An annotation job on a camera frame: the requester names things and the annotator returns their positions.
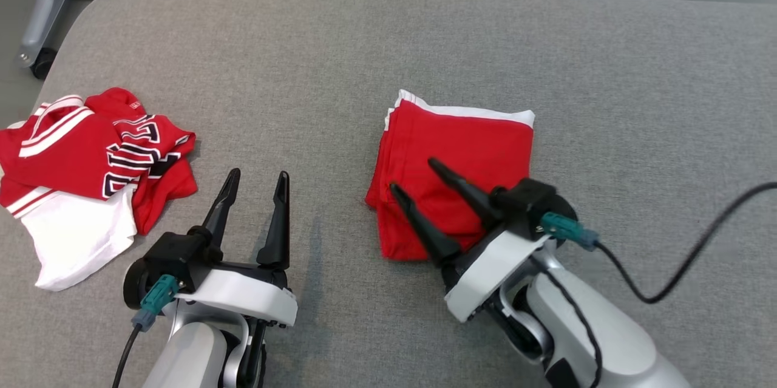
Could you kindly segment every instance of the white stripe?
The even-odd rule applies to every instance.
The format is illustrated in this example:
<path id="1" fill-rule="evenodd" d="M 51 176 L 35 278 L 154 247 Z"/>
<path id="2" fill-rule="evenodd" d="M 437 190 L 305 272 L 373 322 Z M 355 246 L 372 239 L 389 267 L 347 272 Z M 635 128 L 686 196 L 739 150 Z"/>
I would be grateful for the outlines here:
<path id="1" fill-rule="evenodd" d="M 114 121 L 114 125 L 117 125 L 119 123 L 128 123 L 130 125 L 138 125 L 139 123 L 144 123 L 145 121 L 151 120 L 155 115 L 143 115 L 139 117 L 136 120 L 117 120 Z"/>
<path id="2" fill-rule="evenodd" d="M 40 206 L 43 203 L 48 202 L 48 200 L 53 200 L 56 197 L 59 197 L 61 194 L 63 194 L 63 192 L 61 192 L 61 191 L 54 191 L 53 189 L 51 189 L 51 194 L 48 194 L 46 197 L 43 197 L 43 198 L 37 200 L 37 202 L 30 203 L 30 205 L 27 206 L 26 208 L 24 208 L 22 211 L 16 212 L 16 214 L 14 214 L 13 217 L 15 219 L 21 219 L 21 217 L 25 216 L 26 214 L 30 213 L 31 211 L 34 211 L 35 208 L 37 208 L 37 206 Z"/>
<path id="3" fill-rule="evenodd" d="M 137 141 L 138 139 L 142 139 L 143 137 L 149 137 L 150 134 L 148 134 L 148 133 L 131 134 L 129 131 L 125 131 L 124 133 L 121 134 L 122 140 L 124 140 L 124 138 L 127 137 L 127 136 L 129 136 L 129 137 L 133 138 L 135 141 Z"/>
<path id="4" fill-rule="evenodd" d="M 27 206 L 27 203 L 35 200 L 37 197 L 41 197 L 41 195 L 46 194 L 48 191 L 51 191 L 51 189 L 43 186 L 36 187 L 33 189 L 33 191 L 28 192 L 24 197 L 21 197 L 19 200 L 11 203 L 7 209 L 9 212 L 11 212 L 11 214 L 14 214 L 17 210 L 23 208 L 23 206 Z"/>
<path id="5" fill-rule="evenodd" d="M 46 118 L 46 115 L 50 112 L 55 111 L 56 109 L 63 109 L 65 107 L 83 107 L 84 102 L 81 100 L 81 97 L 78 95 L 68 95 L 67 97 L 59 98 L 59 100 L 56 100 L 53 104 L 48 106 L 41 114 L 38 115 L 38 120 L 35 123 L 35 128 L 33 128 L 33 134 L 30 136 L 30 139 L 27 141 L 23 141 L 22 145 L 25 145 L 25 142 L 33 142 L 36 141 L 36 137 L 39 136 L 45 136 L 50 131 L 53 131 L 53 129 L 56 128 L 56 125 L 62 122 L 63 119 L 66 119 L 67 117 L 62 118 L 62 120 L 59 120 L 59 122 L 56 122 L 51 127 L 47 128 L 46 131 L 44 131 L 41 134 L 38 133 L 38 128 L 41 127 L 41 122 Z"/>
<path id="6" fill-rule="evenodd" d="M 80 123 L 90 115 L 94 114 L 94 112 L 90 111 L 86 107 L 83 107 L 73 112 L 73 114 L 76 114 L 76 115 L 70 118 L 70 120 L 68 120 L 67 123 L 62 125 L 61 128 L 59 128 L 49 136 L 45 137 L 41 141 L 37 142 L 35 145 L 24 146 L 24 144 L 22 143 L 22 148 L 19 150 L 19 157 L 30 157 L 31 155 L 36 155 L 42 152 L 43 150 L 45 150 L 46 148 L 51 147 L 51 145 L 53 145 L 54 142 L 62 139 L 62 137 L 65 136 L 76 125 L 78 125 L 78 123 Z"/>
<path id="7" fill-rule="evenodd" d="M 159 151 L 158 151 L 158 150 L 152 150 L 152 151 L 153 151 L 153 152 L 156 152 L 156 153 L 154 153 L 154 155 L 150 155 L 150 153 L 138 153 L 138 152 L 131 152 L 130 150 L 127 150 L 127 148 L 119 148 L 119 149 L 117 149 L 117 150 L 113 150 L 113 154 L 112 154 L 112 155 L 113 155 L 113 157 L 116 157 L 116 158 L 121 158 L 121 157 L 117 157 L 117 156 L 116 156 L 116 153 L 117 153 L 117 152 L 122 152 L 122 153 L 131 154 L 131 155 L 139 155 L 139 156 L 141 156 L 141 157 L 147 157 L 147 158 L 149 158 L 149 159 L 150 159 L 150 161 L 152 161 L 152 162 L 153 162 L 155 157 L 156 157 L 157 159 L 159 159 L 159 157 L 158 157 L 158 156 L 159 156 Z"/>
<path id="8" fill-rule="evenodd" d="M 117 160 L 120 160 L 125 163 L 125 165 L 122 165 L 122 162 L 116 162 Z M 116 166 L 118 168 L 125 168 L 125 169 L 134 169 L 136 171 L 142 170 L 142 169 L 149 169 L 152 167 L 154 162 L 139 162 L 136 160 L 130 160 L 128 158 L 120 158 L 115 157 L 114 160 L 110 163 L 111 166 Z"/>
<path id="9" fill-rule="evenodd" d="M 33 116 L 34 116 L 34 117 L 39 117 L 39 116 L 41 116 L 42 114 L 44 114 L 44 112 L 46 111 L 46 109 L 48 108 L 48 106 L 50 106 L 50 104 L 46 104 L 46 103 L 44 103 L 44 104 L 41 104 L 41 106 L 40 106 L 39 108 L 37 108 L 37 109 L 36 109 L 36 111 L 34 112 Z"/>
<path id="10" fill-rule="evenodd" d="M 394 103 L 394 108 L 388 109 L 388 114 L 385 118 L 385 131 L 389 129 L 389 117 L 394 109 L 399 107 L 402 100 L 408 103 L 413 103 L 421 109 L 427 112 L 432 112 L 438 115 L 447 115 L 450 117 L 470 117 L 470 118 L 483 118 L 488 120 L 507 120 L 517 123 L 528 125 L 530 128 L 534 128 L 535 114 L 532 111 L 516 112 L 516 114 L 505 114 L 504 112 L 489 111 L 488 109 L 480 109 L 477 107 L 457 107 L 457 106 L 430 106 L 426 101 L 422 100 L 416 95 L 405 91 L 405 89 L 399 90 L 399 98 Z"/>

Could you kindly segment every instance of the teal connector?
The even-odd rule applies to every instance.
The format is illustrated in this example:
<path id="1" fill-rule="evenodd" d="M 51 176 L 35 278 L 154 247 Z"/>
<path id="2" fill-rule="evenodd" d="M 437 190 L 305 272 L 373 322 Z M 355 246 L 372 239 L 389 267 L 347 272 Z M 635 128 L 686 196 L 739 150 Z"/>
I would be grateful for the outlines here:
<path id="1" fill-rule="evenodd" d="M 146 294 L 141 302 L 141 308 L 150 313 L 161 313 L 161 308 L 172 302 L 172 297 L 178 293 L 178 280 L 170 274 L 163 274 Z"/>
<path id="2" fill-rule="evenodd" d="M 148 332 L 161 313 L 161 308 L 175 299 L 178 293 L 178 280 L 169 274 L 163 274 L 141 301 L 141 310 L 132 317 L 133 324 L 141 326 L 141 332 Z"/>
<path id="3" fill-rule="evenodd" d="M 588 251 L 594 251 L 596 242 L 599 241 L 599 233 L 588 230 L 574 219 L 569 219 L 553 212 L 548 212 L 542 216 L 540 225 L 545 233 L 552 235 L 556 239 L 569 239 L 577 242 L 577 245 Z"/>

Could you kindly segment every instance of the folded red shirt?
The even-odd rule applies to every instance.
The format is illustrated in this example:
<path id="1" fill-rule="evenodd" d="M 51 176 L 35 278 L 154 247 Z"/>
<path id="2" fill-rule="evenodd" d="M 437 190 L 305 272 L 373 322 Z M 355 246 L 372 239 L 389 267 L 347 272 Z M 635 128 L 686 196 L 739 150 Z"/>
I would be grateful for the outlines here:
<path id="1" fill-rule="evenodd" d="M 528 176 L 532 111 L 503 114 L 471 107 L 429 106 L 399 91 L 388 110 L 375 174 L 365 201 L 377 211 L 383 256 L 425 260 L 427 253 L 389 191 L 399 183 L 419 210 L 468 250 L 482 236 L 480 220 L 464 200 L 431 170 L 441 160 L 483 191 L 514 186 Z"/>

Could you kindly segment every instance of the floor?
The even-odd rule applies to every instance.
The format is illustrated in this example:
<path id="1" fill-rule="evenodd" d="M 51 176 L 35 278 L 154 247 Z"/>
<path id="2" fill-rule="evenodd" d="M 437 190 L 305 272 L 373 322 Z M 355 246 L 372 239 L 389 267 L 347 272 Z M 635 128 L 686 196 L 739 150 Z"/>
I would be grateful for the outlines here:
<path id="1" fill-rule="evenodd" d="M 58 49 L 78 14 L 92 0 L 67 0 L 46 46 Z M 14 63 L 35 0 L 0 0 L 0 128 L 30 116 L 42 81 Z"/>

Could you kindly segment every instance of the caster wheel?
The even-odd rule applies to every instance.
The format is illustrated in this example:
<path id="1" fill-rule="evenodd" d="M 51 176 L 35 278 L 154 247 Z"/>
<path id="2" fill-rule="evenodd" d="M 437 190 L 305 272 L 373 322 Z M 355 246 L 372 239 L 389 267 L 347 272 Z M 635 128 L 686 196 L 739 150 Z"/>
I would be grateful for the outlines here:
<path id="1" fill-rule="evenodd" d="M 35 59 L 35 63 L 30 66 L 30 70 L 33 72 L 33 76 L 39 80 L 45 80 L 53 64 L 53 59 L 56 58 L 56 50 L 53 48 L 42 48 L 38 53 L 38 58 Z"/>

